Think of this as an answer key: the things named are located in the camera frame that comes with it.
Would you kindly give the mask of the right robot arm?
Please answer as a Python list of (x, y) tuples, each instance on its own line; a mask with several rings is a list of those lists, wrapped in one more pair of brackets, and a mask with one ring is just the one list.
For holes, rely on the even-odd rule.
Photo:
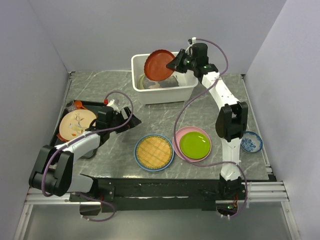
[(222, 198), (230, 199), (242, 190), (240, 145), (247, 129), (248, 104), (232, 94), (222, 80), (222, 73), (209, 62), (207, 41), (204, 39), (181, 49), (166, 67), (183, 74), (193, 72), (217, 104), (219, 113), (215, 131), (222, 145), (218, 192)]

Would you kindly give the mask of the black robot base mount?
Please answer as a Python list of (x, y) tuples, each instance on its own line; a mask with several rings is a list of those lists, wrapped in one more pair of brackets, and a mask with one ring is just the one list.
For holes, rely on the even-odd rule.
[(189, 210), (215, 211), (217, 201), (244, 200), (240, 180), (98, 178), (89, 192), (72, 194), (70, 200), (88, 203), (88, 198), (105, 201), (102, 212)]

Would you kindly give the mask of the cream plate with branch motif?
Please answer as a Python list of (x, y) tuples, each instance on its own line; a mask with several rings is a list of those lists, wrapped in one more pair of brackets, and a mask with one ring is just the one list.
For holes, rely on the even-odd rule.
[(143, 74), (143, 75), (140, 76), (140, 78), (138, 80), (138, 88), (140, 90), (144, 90), (145, 89), (144, 85), (143, 85), (144, 78), (145, 78), (145, 75)]

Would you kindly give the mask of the dark plate with deer motif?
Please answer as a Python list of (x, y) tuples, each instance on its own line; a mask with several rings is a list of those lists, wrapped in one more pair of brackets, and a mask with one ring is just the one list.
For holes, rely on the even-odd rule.
[(150, 80), (145, 76), (143, 79), (143, 86), (144, 89), (173, 88), (178, 87), (179, 82), (177, 78), (173, 75), (161, 81)]

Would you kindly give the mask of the red round plate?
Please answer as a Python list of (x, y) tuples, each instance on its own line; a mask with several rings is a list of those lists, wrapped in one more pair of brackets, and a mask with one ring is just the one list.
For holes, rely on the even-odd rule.
[(167, 68), (167, 64), (174, 59), (175, 56), (168, 50), (155, 50), (144, 63), (144, 74), (152, 81), (163, 81), (174, 73), (174, 70)]

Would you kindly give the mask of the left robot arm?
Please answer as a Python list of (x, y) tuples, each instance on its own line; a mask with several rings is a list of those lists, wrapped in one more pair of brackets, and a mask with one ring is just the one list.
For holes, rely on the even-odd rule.
[(76, 160), (102, 146), (110, 138), (110, 133), (119, 134), (142, 123), (129, 107), (123, 110), (127, 118), (115, 107), (103, 106), (97, 117), (90, 119), (88, 127), (74, 139), (56, 146), (43, 146), (31, 171), (29, 186), (41, 190), (46, 197), (61, 197), (69, 192), (76, 179), (73, 174)]

